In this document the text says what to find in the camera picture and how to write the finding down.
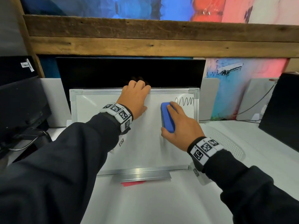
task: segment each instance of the desk surface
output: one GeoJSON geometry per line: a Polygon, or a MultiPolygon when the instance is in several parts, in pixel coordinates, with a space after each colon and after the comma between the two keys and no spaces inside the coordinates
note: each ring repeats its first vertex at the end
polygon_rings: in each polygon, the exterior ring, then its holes
{"type": "MultiPolygon", "coordinates": [[[[246,166],[256,165],[275,185],[299,200],[299,153],[258,128],[241,121],[212,121],[245,151],[246,166]]],[[[53,140],[64,130],[49,129],[53,140]]],[[[82,224],[88,223],[233,223],[215,183],[199,184],[191,171],[171,172],[171,180],[123,187],[111,176],[97,177],[82,224]]]]}

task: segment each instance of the black sleeve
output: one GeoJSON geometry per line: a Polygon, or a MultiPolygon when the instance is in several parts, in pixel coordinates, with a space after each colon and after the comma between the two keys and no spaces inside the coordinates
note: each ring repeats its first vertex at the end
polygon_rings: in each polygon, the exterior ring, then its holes
{"type": "Polygon", "coordinates": [[[258,167],[246,167],[227,150],[210,157],[204,172],[223,192],[220,198],[234,223],[299,223],[299,201],[273,184],[258,167]]]}
{"type": "Polygon", "coordinates": [[[80,223],[120,132],[100,113],[87,123],[73,123],[54,142],[8,166],[0,176],[1,224],[80,223]]]}

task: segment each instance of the hand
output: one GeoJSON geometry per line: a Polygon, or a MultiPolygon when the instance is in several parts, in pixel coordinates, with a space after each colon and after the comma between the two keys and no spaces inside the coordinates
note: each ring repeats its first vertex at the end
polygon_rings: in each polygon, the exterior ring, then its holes
{"type": "Polygon", "coordinates": [[[133,114],[133,119],[140,117],[147,109],[144,100],[150,92],[151,87],[145,86],[144,81],[135,82],[131,80],[128,86],[124,86],[118,104],[126,106],[133,114]]]}
{"type": "Polygon", "coordinates": [[[162,127],[162,137],[167,139],[171,144],[183,151],[187,151],[190,144],[199,137],[204,136],[202,128],[195,119],[186,116],[184,110],[177,103],[171,101],[173,107],[167,105],[167,109],[174,121],[176,129],[174,133],[169,133],[166,128],[162,127]]]}

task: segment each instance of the whiteboard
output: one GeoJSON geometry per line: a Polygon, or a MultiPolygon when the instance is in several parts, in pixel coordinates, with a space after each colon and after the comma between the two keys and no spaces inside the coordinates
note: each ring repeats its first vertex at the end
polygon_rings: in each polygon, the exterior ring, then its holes
{"type": "MultiPolygon", "coordinates": [[[[70,90],[73,122],[87,122],[106,104],[116,102],[120,89],[70,90]]],[[[161,137],[162,102],[176,101],[190,118],[197,120],[199,89],[152,89],[144,105],[146,112],[134,120],[123,145],[108,153],[101,171],[189,165],[191,157],[161,137]]]]}

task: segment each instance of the blue eraser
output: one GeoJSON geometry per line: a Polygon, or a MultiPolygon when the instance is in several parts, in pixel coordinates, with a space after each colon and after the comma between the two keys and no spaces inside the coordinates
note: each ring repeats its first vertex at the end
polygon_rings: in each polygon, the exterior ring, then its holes
{"type": "Polygon", "coordinates": [[[174,133],[176,126],[174,125],[174,121],[171,118],[171,115],[167,109],[167,105],[170,105],[170,103],[164,102],[161,104],[162,126],[166,128],[168,132],[174,133]]]}

